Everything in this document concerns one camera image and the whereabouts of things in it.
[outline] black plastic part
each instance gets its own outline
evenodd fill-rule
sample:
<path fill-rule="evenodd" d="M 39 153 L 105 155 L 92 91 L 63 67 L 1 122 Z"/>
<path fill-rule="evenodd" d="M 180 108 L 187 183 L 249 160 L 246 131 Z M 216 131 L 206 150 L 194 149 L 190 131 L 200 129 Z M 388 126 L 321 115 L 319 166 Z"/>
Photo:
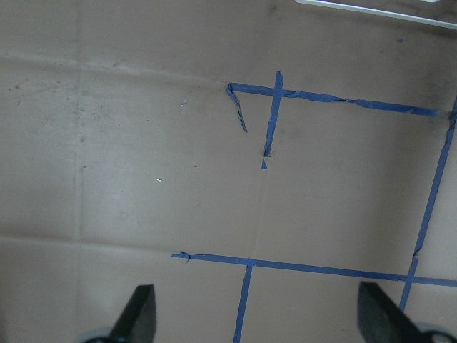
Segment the black plastic part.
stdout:
<path fill-rule="evenodd" d="M 152 284 L 137 286 L 109 336 L 118 342 L 151 343 L 156 333 L 156 298 Z"/>
<path fill-rule="evenodd" d="M 358 328 L 366 343 L 457 343 L 444 332 L 421 333 L 374 282 L 358 287 Z"/>

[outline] gray surface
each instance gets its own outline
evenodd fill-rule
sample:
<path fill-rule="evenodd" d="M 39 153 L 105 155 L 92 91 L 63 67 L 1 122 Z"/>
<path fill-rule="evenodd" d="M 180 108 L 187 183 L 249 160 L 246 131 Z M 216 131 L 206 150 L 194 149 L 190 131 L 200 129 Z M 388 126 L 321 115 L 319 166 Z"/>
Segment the gray surface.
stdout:
<path fill-rule="evenodd" d="M 253 271 L 243 342 L 363 342 L 357 330 L 360 279 L 286 270 Z M 402 282 L 379 282 L 395 302 Z"/>
<path fill-rule="evenodd" d="M 273 86 L 280 69 L 287 89 L 450 111 L 456 34 L 292 0 L 1 5 L 1 341 L 80 342 L 111 326 L 142 282 L 159 285 L 158 343 L 231 341 L 243 268 L 169 257 L 181 250 L 408 272 L 444 115 L 287 99 L 261 171 L 271 99 L 239 94 L 245 134 L 224 88 Z M 456 163 L 453 148 L 421 276 L 457 277 Z M 252 299 L 268 289 L 256 275 Z M 317 280 L 316 292 L 342 282 Z M 352 303 L 356 280 L 342 284 Z M 322 305 L 357 337 L 332 287 L 296 311 Z M 250 323 L 266 320 L 257 303 Z M 262 338 L 249 327 L 246 337 Z"/>
<path fill-rule="evenodd" d="M 455 287 L 414 284 L 406 314 L 414 318 L 423 331 L 445 331 L 456 336 L 456 306 Z"/>

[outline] dark stain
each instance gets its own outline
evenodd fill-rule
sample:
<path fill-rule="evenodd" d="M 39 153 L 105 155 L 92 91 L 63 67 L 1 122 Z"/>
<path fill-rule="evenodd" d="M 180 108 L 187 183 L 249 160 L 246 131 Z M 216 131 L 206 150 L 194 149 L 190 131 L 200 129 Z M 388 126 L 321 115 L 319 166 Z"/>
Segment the dark stain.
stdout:
<path fill-rule="evenodd" d="M 268 10 L 268 15 L 273 15 L 276 11 L 278 11 L 278 7 L 275 4 L 272 4 L 270 6 L 270 9 Z"/>

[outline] blue tape line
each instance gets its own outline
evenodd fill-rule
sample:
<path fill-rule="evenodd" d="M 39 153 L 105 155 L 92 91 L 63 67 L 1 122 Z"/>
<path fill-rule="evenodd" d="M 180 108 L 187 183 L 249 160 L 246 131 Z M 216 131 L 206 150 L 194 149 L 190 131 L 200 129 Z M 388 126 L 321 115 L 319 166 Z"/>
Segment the blue tape line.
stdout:
<path fill-rule="evenodd" d="M 296 270 L 296 271 L 300 271 L 300 272 L 341 275 L 341 276 L 345 276 L 345 277 L 361 277 L 364 279 L 377 279 L 377 280 L 390 280 L 390 281 L 404 281 L 405 280 L 404 275 L 366 272 L 363 270 L 355 270 L 355 269 L 311 266 L 308 264 L 294 264 L 294 263 L 258 260 L 256 266 L 265 267 L 265 268 Z"/>
<path fill-rule="evenodd" d="M 258 94 L 258 95 L 267 95 L 272 96 L 274 89 L 262 86 L 252 86 L 249 84 L 237 84 L 231 83 L 228 85 L 230 87 L 231 92 L 240 91 L 243 93 L 250 93 L 250 94 Z M 349 104 L 354 104 L 356 106 L 361 106 L 366 109 L 376 109 L 379 111 L 391 111 L 391 112 L 398 112 L 398 113 L 407 113 L 407 114 L 415 114 L 418 116 L 438 116 L 438 111 L 436 109 L 426 109 L 423 107 L 417 106 L 408 106 L 408 105 L 400 105 L 400 104 L 390 104 L 388 102 L 380 102 L 380 101 L 367 101 L 362 99 L 344 99 L 338 96 L 333 96 L 329 94 L 320 94 L 320 93 L 311 93 L 308 91 L 289 91 L 287 89 L 283 89 L 281 92 L 281 97 L 283 98 L 301 98 L 306 99 L 309 101 L 318 101 L 318 102 L 347 102 Z"/>
<path fill-rule="evenodd" d="M 414 277 L 414 284 L 434 284 L 436 286 L 457 287 L 457 280 L 434 279 L 433 277 Z"/>
<path fill-rule="evenodd" d="M 195 254 L 189 255 L 186 252 L 180 252 L 179 254 L 172 254 L 171 257 L 178 257 L 181 259 L 199 259 L 201 261 L 211 261 L 211 262 L 222 262 L 229 264 L 242 264 L 244 266 L 253 264 L 254 259 L 243 259 L 240 257 L 231 257 L 231 256 L 221 256 L 221 255 L 211 255 L 211 254 Z"/>
<path fill-rule="evenodd" d="M 403 293 L 401 295 L 400 308 L 404 311 L 406 307 L 406 302 L 408 301 L 409 292 L 411 290 L 411 285 L 413 284 L 414 274 L 416 273 L 417 264 L 419 261 L 418 253 L 423 247 L 425 242 L 428 225 L 430 223 L 430 218 L 433 212 L 433 207 L 435 206 L 436 196 L 438 195 L 438 190 L 440 187 L 441 179 L 443 177 L 444 167 L 446 166 L 446 161 L 449 155 L 449 149 L 451 148 L 451 142 L 454 135 L 454 128 L 456 125 L 457 119 L 457 99 L 454 102 L 454 108 L 452 115 L 449 121 L 449 128 L 446 132 L 446 140 L 444 146 L 441 149 L 440 158 L 438 160 L 438 166 L 436 167 L 435 177 L 433 178 L 433 183 L 431 185 L 430 194 L 428 195 L 426 210 L 423 214 L 421 229 L 416 240 L 416 246 L 414 247 L 413 258 L 411 260 L 411 266 L 408 271 L 408 276 L 406 277 L 405 287 L 403 288 Z"/>
<path fill-rule="evenodd" d="M 235 102 L 235 105 L 236 105 L 236 108 L 238 109 L 238 117 L 240 119 L 240 124 L 241 124 L 241 127 L 243 128 L 243 130 L 245 132 L 248 131 L 248 129 L 246 128 L 246 123 L 244 122 L 244 118 L 243 118 L 243 112 L 241 111 L 241 105 L 240 105 L 240 101 L 238 100 L 238 97 L 235 95 L 234 91 L 233 91 L 233 86 L 232 84 L 228 84 L 227 88 L 226 88 L 226 91 L 227 91 L 227 94 L 231 97 L 231 99 L 233 100 L 233 102 Z"/>
<path fill-rule="evenodd" d="M 238 314 L 236 315 L 236 326 L 235 326 L 235 334 L 233 335 L 233 343 L 239 343 L 241 341 L 244 314 L 246 313 L 249 286 L 251 284 L 252 267 L 253 267 L 252 264 L 246 265 L 246 273 L 244 274 L 243 287 L 241 288 L 240 305 L 238 306 Z"/>
<path fill-rule="evenodd" d="M 212 261 L 212 262 L 221 262 L 221 263 L 229 263 L 229 264 L 243 264 L 243 265 L 251 265 L 251 266 L 257 266 L 257 267 L 264 267 L 264 268 L 296 270 L 296 271 L 300 271 L 300 272 L 341 275 L 341 276 L 345 276 L 345 277 L 361 277 L 361 278 L 365 278 L 365 279 L 404 281 L 406 278 L 405 275 L 397 275 L 397 274 L 366 272 L 363 270 L 354 270 L 354 269 L 311 266 L 308 264 L 295 264 L 295 263 L 286 263 L 286 262 L 266 261 L 264 259 L 243 259 L 240 257 L 210 255 L 210 254 L 189 255 L 186 252 L 181 252 L 179 254 L 173 254 L 172 257 L 178 257 L 178 258 L 182 258 L 182 259 L 187 259 L 187 258 L 199 259 L 202 261 Z"/>
<path fill-rule="evenodd" d="M 273 143 L 274 130 L 278 122 L 279 107 L 281 105 L 281 93 L 283 88 L 283 74 L 280 71 L 276 72 L 276 80 L 273 90 L 273 100 L 271 102 L 270 120 L 268 121 L 268 128 L 266 130 L 265 149 L 263 151 L 262 169 L 267 169 L 265 157 L 271 157 L 271 144 Z"/>
<path fill-rule="evenodd" d="M 211 254 L 195 254 L 190 255 L 186 252 L 180 252 L 179 254 L 173 254 L 172 257 L 178 257 L 181 259 L 199 259 L 201 261 L 210 261 L 210 262 L 220 262 L 228 264 L 241 264 L 245 266 L 256 266 L 263 268 L 274 268 L 274 269 L 285 269 L 285 270 L 295 270 L 298 272 L 309 272 L 309 273 L 318 273 L 318 274 L 332 274 L 340 275 L 344 277 L 360 277 L 363 279 L 378 279 L 378 280 L 388 280 L 388 281 L 406 281 L 408 275 L 399 275 L 399 274 L 389 274 L 389 273 L 378 273 L 378 272 L 366 272 L 364 270 L 355 270 L 355 269 L 342 269 L 342 268 L 332 268 L 332 267 L 320 267 L 312 266 L 309 264 L 295 264 L 287 262 L 275 262 L 267 261 L 264 259 L 244 259 L 241 257 L 230 257 L 230 256 L 221 256 L 221 255 L 211 255 Z M 449 286 L 457 287 L 457 280 L 449 279 L 435 279 L 433 277 L 415 277 L 411 276 L 412 283 L 416 284 L 433 284 L 437 286 Z"/>
<path fill-rule="evenodd" d="M 401 293 L 400 307 L 401 311 L 405 311 L 406 302 L 408 301 L 409 293 L 411 291 L 411 286 L 413 285 L 414 274 L 416 273 L 417 265 L 419 263 L 419 258 L 413 256 L 413 261 L 406 276 L 405 286 L 403 287 L 403 292 Z"/>

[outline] floor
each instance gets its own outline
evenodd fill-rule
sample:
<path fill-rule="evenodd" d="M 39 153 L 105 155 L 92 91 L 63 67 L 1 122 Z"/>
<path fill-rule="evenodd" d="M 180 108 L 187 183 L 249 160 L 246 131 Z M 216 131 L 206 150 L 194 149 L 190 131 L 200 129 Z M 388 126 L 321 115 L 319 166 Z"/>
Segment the floor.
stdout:
<path fill-rule="evenodd" d="M 246 268 L 241 342 L 363 341 L 363 277 L 180 252 L 400 275 L 378 281 L 400 303 L 457 32 L 292 0 L 1 5 L 0 342 L 105 334 L 144 283 L 156 343 L 233 342 Z M 264 170 L 272 98 L 236 94 L 246 133 L 226 87 L 273 88 L 277 70 L 285 89 L 438 116 L 282 98 Z M 454 177 L 456 145 L 412 275 L 448 286 L 413 282 L 405 312 L 457 335 Z"/>

